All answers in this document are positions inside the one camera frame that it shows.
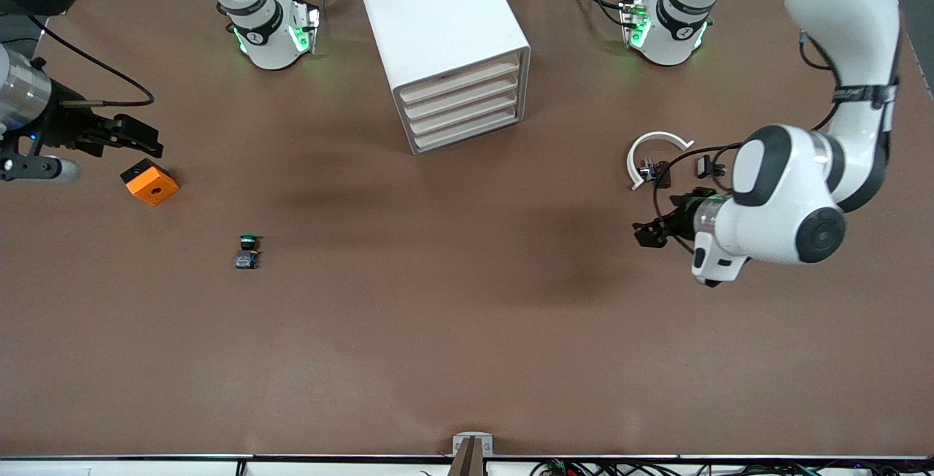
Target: white box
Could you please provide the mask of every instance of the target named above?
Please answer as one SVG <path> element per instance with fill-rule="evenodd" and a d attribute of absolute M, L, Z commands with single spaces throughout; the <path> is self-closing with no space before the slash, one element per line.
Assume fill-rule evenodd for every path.
<path fill-rule="evenodd" d="M 414 153 L 522 120 L 531 49 L 506 0 L 363 0 Z"/>

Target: brown table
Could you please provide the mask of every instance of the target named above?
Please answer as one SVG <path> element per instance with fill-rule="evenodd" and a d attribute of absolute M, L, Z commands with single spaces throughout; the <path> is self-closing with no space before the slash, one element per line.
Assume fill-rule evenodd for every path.
<path fill-rule="evenodd" d="M 703 146 L 823 118 L 830 76 L 781 0 L 721 0 L 674 68 L 582 0 L 510 3 L 527 119 L 420 157 L 360 0 L 327 0 L 320 56 L 283 72 L 250 66 L 210 0 L 54 19 L 156 93 L 131 112 L 182 189 L 134 199 L 129 150 L 0 188 L 0 453 L 433 453 L 464 429 L 500 453 L 934 450 L 934 104 L 911 48 L 887 185 L 840 252 L 708 289 L 679 247 L 637 246 L 650 190 L 622 157 L 651 130 Z M 87 97 L 134 97 L 39 53 Z M 246 231 L 255 271 L 234 269 Z"/>

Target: white curved handle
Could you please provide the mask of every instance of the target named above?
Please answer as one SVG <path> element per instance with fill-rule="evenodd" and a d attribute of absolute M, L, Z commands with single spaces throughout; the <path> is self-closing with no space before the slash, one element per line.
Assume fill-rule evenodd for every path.
<path fill-rule="evenodd" d="M 678 137 L 677 134 L 668 133 L 666 131 L 653 131 L 652 133 L 646 133 L 639 137 L 639 139 L 633 143 L 633 146 L 630 147 L 630 154 L 628 154 L 626 157 L 626 169 L 628 172 L 630 172 L 630 179 L 633 179 L 634 183 L 633 191 L 637 190 L 639 186 L 643 185 L 645 181 L 643 177 L 641 177 L 641 174 L 639 174 L 639 170 L 636 169 L 635 154 L 636 148 L 639 147 L 639 144 L 647 140 L 666 140 L 675 144 L 675 146 L 680 147 L 681 151 L 687 150 L 688 147 L 694 145 L 694 140 L 686 142 L 681 139 L 681 137 Z"/>

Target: orange box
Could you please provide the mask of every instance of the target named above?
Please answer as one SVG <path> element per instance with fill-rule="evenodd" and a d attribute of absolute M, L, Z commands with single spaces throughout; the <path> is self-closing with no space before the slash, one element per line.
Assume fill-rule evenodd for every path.
<path fill-rule="evenodd" d="M 134 197 L 150 206 L 156 206 L 178 191 L 178 184 L 166 170 L 147 158 L 121 173 L 120 179 Z"/>

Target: white bracket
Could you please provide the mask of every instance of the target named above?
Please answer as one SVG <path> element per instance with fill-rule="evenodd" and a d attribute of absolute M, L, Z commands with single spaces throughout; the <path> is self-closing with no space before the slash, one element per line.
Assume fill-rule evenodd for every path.
<path fill-rule="evenodd" d="M 460 449 L 460 444 L 471 437 L 476 437 L 476 441 L 479 442 L 477 444 L 482 447 L 481 452 L 483 453 L 483 457 L 493 456 L 493 434 L 488 432 L 461 432 L 455 435 L 451 442 L 454 446 L 451 456 L 456 456 L 458 449 Z"/>
<path fill-rule="evenodd" d="M 645 183 L 645 179 L 641 177 L 641 174 L 639 174 L 639 169 L 636 167 L 635 154 L 636 148 L 639 147 L 639 144 L 647 140 L 666 140 L 675 144 L 675 146 L 680 147 L 681 151 L 685 151 L 688 147 L 694 145 L 694 140 L 687 142 L 681 139 L 681 137 L 678 137 L 677 134 L 668 133 L 666 131 L 653 131 L 652 133 L 646 133 L 639 137 L 639 139 L 633 143 L 633 146 L 630 147 L 630 154 L 628 154 L 626 157 L 626 170 L 630 172 L 630 179 L 633 179 L 633 191 L 639 189 L 639 186 Z"/>

